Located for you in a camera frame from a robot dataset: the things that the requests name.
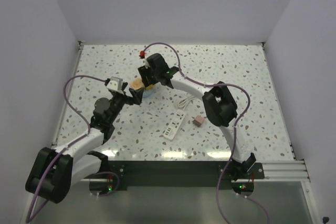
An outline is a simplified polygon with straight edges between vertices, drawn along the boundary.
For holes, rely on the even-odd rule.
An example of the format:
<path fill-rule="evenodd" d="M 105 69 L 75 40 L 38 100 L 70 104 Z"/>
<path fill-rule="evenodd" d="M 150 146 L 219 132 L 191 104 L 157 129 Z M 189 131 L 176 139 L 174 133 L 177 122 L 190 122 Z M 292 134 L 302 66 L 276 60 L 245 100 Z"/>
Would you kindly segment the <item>yellow cube socket adapter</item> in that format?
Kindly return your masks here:
<path fill-rule="evenodd" d="M 154 84 L 151 84 L 151 85 L 147 86 L 145 89 L 146 89 L 146 90 L 151 90 L 151 89 L 153 89 L 154 87 L 155 87 L 155 85 L 154 85 Z"/>

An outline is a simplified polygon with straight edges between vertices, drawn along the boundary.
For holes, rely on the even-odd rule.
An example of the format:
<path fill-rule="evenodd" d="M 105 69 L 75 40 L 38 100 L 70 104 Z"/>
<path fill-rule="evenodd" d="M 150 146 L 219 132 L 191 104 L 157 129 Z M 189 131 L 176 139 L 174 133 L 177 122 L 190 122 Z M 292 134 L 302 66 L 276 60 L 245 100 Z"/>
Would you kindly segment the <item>beige cube socket adapter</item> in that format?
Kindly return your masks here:
<path fill-rule="evenodd" d="M 142 79 L 136 78 L 130 82 L 130 87 L 134 90 L 140 90 L 140 89 L 145 88 L 145 85 L 142 82 Z"/>

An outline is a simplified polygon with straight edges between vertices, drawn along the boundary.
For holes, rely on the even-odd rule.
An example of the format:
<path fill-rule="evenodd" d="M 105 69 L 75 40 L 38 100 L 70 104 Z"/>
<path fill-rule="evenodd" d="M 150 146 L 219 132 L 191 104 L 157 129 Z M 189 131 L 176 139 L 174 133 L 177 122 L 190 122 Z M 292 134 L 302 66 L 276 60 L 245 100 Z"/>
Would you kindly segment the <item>light blue round power socket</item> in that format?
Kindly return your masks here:
<path fill-rule="evenodd" d="M 154 87 L 148 87 L 144 90 L 142 98 L 147 98 L 151 96 L 154 93 L 155 88 Z"/>

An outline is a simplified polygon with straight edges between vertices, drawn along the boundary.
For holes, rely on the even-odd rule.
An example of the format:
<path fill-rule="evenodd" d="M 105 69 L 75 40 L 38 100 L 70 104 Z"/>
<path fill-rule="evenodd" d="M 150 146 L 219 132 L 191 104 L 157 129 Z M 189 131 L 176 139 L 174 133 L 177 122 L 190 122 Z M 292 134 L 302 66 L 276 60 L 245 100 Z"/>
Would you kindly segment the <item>pink cube socket adapter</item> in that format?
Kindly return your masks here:
<path fill-rule="evenodd" d="M 193 124 L 197 127 L 201 127 L 204 121 L 205 119 L 202 116 L 197 115 L 193 120 Z"/>

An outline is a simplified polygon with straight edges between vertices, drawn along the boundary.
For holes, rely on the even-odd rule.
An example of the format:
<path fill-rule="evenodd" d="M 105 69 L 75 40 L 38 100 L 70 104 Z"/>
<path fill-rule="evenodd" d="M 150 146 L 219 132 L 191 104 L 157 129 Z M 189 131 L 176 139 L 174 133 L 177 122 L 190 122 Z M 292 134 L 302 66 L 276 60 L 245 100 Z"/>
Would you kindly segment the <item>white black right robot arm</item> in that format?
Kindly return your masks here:
<path fill-rule="evenodd" d="M 248 177 L 256 162 L 244 134 L 238 128 L 238 121 L 247 109 L 238 115 L 237 103 L 229 87 L 239 86 L 219 82 L 208 84 L 192 80 L 183 74 L 180 68 L 169 67 L 163 56 L 153 54 L 145 60 L 145 65 L 138 67 L 138 72 L 145 87 L 160 83 L 171 89 L 184 91 L 202 101 L 207 119 L 219 127 L 230 148 L 231 156 L 222 170 L 232 180 Z"/>

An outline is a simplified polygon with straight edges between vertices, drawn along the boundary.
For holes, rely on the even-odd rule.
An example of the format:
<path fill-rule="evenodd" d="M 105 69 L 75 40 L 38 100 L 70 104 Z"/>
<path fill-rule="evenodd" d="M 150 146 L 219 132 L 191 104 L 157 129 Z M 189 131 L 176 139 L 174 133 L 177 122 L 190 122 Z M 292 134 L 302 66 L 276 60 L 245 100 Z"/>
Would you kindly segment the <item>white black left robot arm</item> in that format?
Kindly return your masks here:
<path fill-rule="evenodd" d="M 112 98 L 99 98 L 94 104 L 89 132 L 56 149 L 42 148 L 28 175 L 25 189 L 53 203 L 61 202 L 71 185 L 93 174 L 108 174 L 107 157 L 95 149 L 107 142 L 115 129 L 113 123 L 124 105 L 140 105 L 144 88 L 112 91 Z"/>

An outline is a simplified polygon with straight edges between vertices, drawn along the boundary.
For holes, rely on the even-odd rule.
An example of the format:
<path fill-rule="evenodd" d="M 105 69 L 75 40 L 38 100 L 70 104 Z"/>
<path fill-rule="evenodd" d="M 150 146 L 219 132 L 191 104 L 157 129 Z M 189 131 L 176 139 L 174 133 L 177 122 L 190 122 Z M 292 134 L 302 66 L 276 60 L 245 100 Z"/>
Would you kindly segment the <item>white power strip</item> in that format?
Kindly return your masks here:
<path fill-rule="evenodd" d="M 163 136 L 167 139 L 167 140 L 173 140 L 174 137 L 176 136 L 184 118 L 186 116 L 185 111 L 183 110 L 177 110 L 174 115 L 173 118 L 171 119 L 170 123 L 168 124 L 166 130 L 164 131 Z"/>

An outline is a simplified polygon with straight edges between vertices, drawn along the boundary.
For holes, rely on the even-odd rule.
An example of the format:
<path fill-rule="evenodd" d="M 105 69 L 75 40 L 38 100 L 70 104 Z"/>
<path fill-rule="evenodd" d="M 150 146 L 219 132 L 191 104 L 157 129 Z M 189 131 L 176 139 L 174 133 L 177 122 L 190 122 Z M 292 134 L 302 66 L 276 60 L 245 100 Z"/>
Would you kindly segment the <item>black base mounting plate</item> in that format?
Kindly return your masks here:
<path fill-rule="evenodd" d="M 234 182 L 242 179 L 253 183 L 264 179 L 261 163 L 255 163 L 245 172 L 236 162 L 226 161 L 110 161 L 110 170 L 120 182 L 110 181 L 110 175 L 88 175 L 91 189 L 102 189 L 107 183 L 118 190 L 128 187 L 216 187 L 220 179 L 220 190 L 234 188 Z"/>

